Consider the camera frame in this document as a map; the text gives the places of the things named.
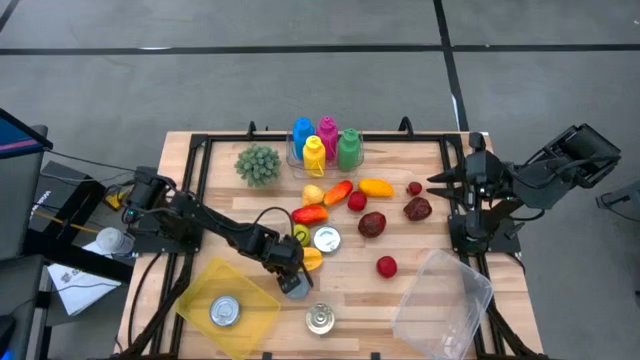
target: wooden table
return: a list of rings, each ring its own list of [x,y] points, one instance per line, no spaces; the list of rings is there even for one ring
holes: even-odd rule
[[[178,183],[178,188],[181,186],[191,134],[170,132],[164,144],[159,172],[173,178]],[[469,153],[467,137],[466,133],[462,134],[465,152]],[[284,142],[263,144],[278,149],[284,162]],[[337,182],[331,179],[295,179],[285,163],[282,168],[283,177],[278,185],[262,190],[249,189],[236,175],[233,167],[237,154],[248,145],[246,142],[214,144],[204,198],[208,206],[238,222],[253,221],[260,210],[273,205],[290,211],[300,207],[301,191],[305,184],[311,182],[329,189]],[[451,159],[455,161],[455,156],[452,155]],[[344,203],[331,207],[329,224],[341,232],[342,247],[335,255],[325,257],[322,267],[311,273],[315,287],[305,300],[288,300],[280,292],[275,276],[267,273],[260,263],[238,255],[222,238],[212,233],[204,236],[200,253],[195,257],[192,279],[205,268],[212,256],[219,256],[281,302],[282,311],[276,324],[252,353],[252,357],[260,358],[262,352],[268,351],[277,359],[367,359],[371,352],[380,352],[383,359],[423,358],[421,353],[402,340],[394,339],[390,320],[429,252],[433,249],[445,249],[453,254],[447,228],[447,216],[450,213],[448,201],[423,193],[433,207],[433,214],[428,219],[408,224],[402,213],[402,207],[410,199],[405,192],[406,185],[410,181],[426,184],[427,177],[441,171],[440,149],[436,143],[366,143],[365,163],[352,180],[356,182],[363,177],[380,177],[393,184],[396,194],[393,198],[370,198],[366,208],[367,212],[380,211],[385,214],[387,227],[377,239],[365,240],[357,231],[361,215],[350,212]],[[197,175],[198,169],[193,176],[196,180],[191,184],[192,190],[197,186]],[[287,231],[286,219],[278,212],[268,213],[261,223],[281,232]],[[375,262],[384,255],[391,255],[398,262],[398,274],[391,280],[382,279],[375,271]],[[133,294],[152,257],[153,255],[145,255],[136,261],[118,334],[121,344],[126,344]],[[166,259],[167,256],[163,255],[158,260],[142,285],[134,318],[134,337],[157,309]],[[522,269],[502,254],[488,254],[487,261],[498,309],[525,344],[534,351],[542,352]],[[176,273],[181,264],[179,260]],[[334,329],[322,338],[311,334],[304,320],[307,308],[316,302],[329,304],[337,318]],[[161,352],[169,350],[174,316],[173,311],[167,316]],[[489,344],[487,350],[491,351],[487,322],[484,324],[484,338]],[[210,359],[227,356],[212,341],[185,323],[179,357]],[[467,352],[467,357],[475,357],[473,345]]]

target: red pepper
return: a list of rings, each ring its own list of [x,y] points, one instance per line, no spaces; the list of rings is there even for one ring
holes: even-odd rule
[[[291,213],[293,221],[297,224],[311,224],[325,221],[329,218],[327,209],[320,205],[309,205]]]
[[[346,198],[347,195],[351,193],[351,190],[353,190],[353,183],[351,183],[351,181],[345,180],[337,183],[331,190],[324,194],[324,204],[326,206],[337,204],[340,200]]]

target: tin can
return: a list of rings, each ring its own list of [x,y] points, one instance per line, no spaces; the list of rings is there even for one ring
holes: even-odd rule
[[[313,235],[313,245],[323,253],[333,254],[340,248],[340,233],[331,226],[323,226]]]
[[[211,304],[209,315],[215,325],[233,326],[240,319],[240,304],[231,296],[221,296]]]
[[[324,335],[333,328],[335,317],[327,304],[317,303],[307,311],[307,326],[318,335]]]

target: gray floor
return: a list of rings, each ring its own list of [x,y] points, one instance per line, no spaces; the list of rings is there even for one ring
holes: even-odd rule
[[[4,7],[8,0],[0,0]],[[446,0],[452,43],[640,43],[637,1]],[[21,0],[0,48],[439,43],[428,0]],[[521,233],[545,350],[555,358],[640,353],[640,226],[594,197],[638,180],[640,52],[456,53],[471,130],[524,161],[587,122],[623,151],[596,189],[576,189]],[[0,56],[0,107],[45,123],[56,149],[154,165],[169,130],[285,129],[335,115],[363,129],[457,128],[441,53]],[[71,163],[97,178],[112,171]],[[109,216],[99,216],[105,222]],[[107,356],[125,291],[54,328],[50,356]]]

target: black metal frame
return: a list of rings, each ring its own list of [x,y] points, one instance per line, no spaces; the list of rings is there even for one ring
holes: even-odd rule
[[[198,179],[198,186],[196,195],[200,200],[203,200],[204,191],[207,183],[207,175],[209,169],[209,163],[211,160],[211,152],[213,150],[213,145],[216,142],[248,142],[248,141],[257,141],[257,142],[269,142],[269,141],[286,141],[287,134],[270,134],[270,133],[262,133],[256,134],[256,126],[253,122],[249,124],[249,130],[244,134],[222,134],[222,135],[210,135],[210,134],[194,134],[191,136],[191,141],[189,144],[189,154],[187,156],[187,164],[184,172],[182,190],[188,190],[191,184],[194,168],[196,166],[196,153],[200,147],[204,148],[204,153],[202,157],[201,167],[200,167],[200,176]],[[452,133],[452,134],[416,134],[413,131],[413,126],[409,118],[404,117],[400,122],[400,126],[398,128],[398,133],[390,133],[390,134],[363,134],[363,139],[366,142],[370,141],[389,141],[389,142],[435,142],[438,143],[440,147],[441,157],[442,157],[442,166],[443,170],[451,168],[451,160],[449,157],[449,148],[452,147],[455,150],[456,160],[458,163],[464,161],[464,152],[462,147],[462,139],[460,134]],[[447,187],[453,188],[453,184],[447,184]],[[458,214],[459,209],[458,205],[455,201],[449,201],[451,214]],[[166,298],[169,290],[171,289],[173,283],[173,277],[176,266],[177,254],[170,254],[167,262],[167,267],[165,269],[162,292],[160,296],[159,304],[162,304],[164,299]],[[469,257],[467,255],[459,255],[460,260],[471,266]],[[193,264],[193,254],[187,254],[185,257],[185,264],[191,268]],[[486,258],[484,254],[476,255],[478,259],[478,270],[483,275],[489,277],[489,268],[486,262]],[[495,302],[491,301],[490,306],[495,306]],[[173,332],[171,335],[171,343],[170,350],[171,354],[177,354],[180,350],[180,340],[182,336],[182,327],[183,327],[183,318],[176,314],[174,320]],[[162,333],[163,333],[163,325],[161,325],[154,337],[151,341],[151,354],[157,354],[160,350],[160,344],[162,342]],[[496,354],[503,355],[505,354],[504,345],[502,342],[502,337],[498,331],[498,329],[491,324],[491,334],[493,338],[494,344],[496,344]],[[474,337],[474,345],[476,348],[476,353],[478,356],[482,354],[487,354],[482,330],[479,327],[476,335]],[[380,358],[379,353],[372,353],[372,357]]]

